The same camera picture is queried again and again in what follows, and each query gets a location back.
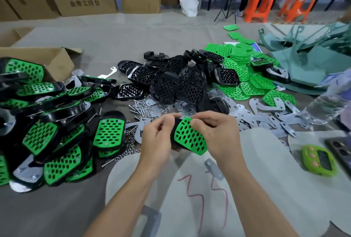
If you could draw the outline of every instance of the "red marking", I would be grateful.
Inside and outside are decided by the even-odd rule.
[[[224,229],[226,223],[227,223],[227,213],[228,213],[228,193],[225,189],[223,188],[216,188],[214,189],[213,188],[213,181],[214,181],[214,176],[212,178],[212,182],[211,182],[211,190],[213,191],[224,191],[225,192],[225,218],[224,218],[224,224],[223,224],[223,227],[222,227],[222,230]]]
[[[187,178],[187,177],[190,177],[190,179],[189,179],[189,182],[188,182],[188,186],[187,186],[187,188],[186,188],[186,194],[187,194],[189,197],[201,196],[201,198],[202,198],[202,213],[201,213],[201,220],[200,220],[200,227],[199,227],[199,235],[200,235],[200,233],[201,233],[201,228],[202,228],[202,221],[203,221],[203,219],[204,219],[205,198],[204,198],[204,196],[201,195],[201,194],[189,195],[189,192],[188,192],[188,191],[189,191],[189,185],[190,185],[190,182],[191,182],[191,174],[188,174],[187,176],[184,176],[183,178],[179,179],[178,181],[182,181],[182,180],[184,180],[184,179]]]

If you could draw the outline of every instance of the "white plastic bag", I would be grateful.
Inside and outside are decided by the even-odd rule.
[[[198,0],[180,0],[179,3],[183,14],[189,17],[195,17],[197,15]]]

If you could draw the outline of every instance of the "water bottle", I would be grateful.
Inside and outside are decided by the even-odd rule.
[[[322,125],[339,115],[351,104],[351,70],[329,82],[327,92],[312,101],[301,117],[312,124]]]

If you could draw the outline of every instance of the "left hand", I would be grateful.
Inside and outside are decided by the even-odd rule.
[[[180,117],[180,113],[170,113],[144,126],[139,165],[151,167],[158,172],[168,161],[171,155],[171,132],[175,123],[174,118]]]

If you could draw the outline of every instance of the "gray floor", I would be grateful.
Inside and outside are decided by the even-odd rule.
[[[16,46],[66,46],[84,50],[74,60],[87,75],[109,73],[121,60],[143,62],[145,51],[170,56],[186,49],[204,48],[207,43],[230,41],[223,26],[234,18],[213,23],[217,11],[200,11],[187,18],[179,11],[157,15],[109,14],[0,23],[0,32],[16,26],[42,26],[33,30]],[[238,23],[240,33],[258,41],[263,24]],[[118,72],[112,78],[126,81]],[[107,101],[103,111],[126,111],[127,103]],[[4,237],[79,237],[103,209],[105,185],[112,164],[94,177],[76,184],[41,189],[18,195],[8,186],[0,187],[0,228]],[[325,236],[347,236],[331,226]]]

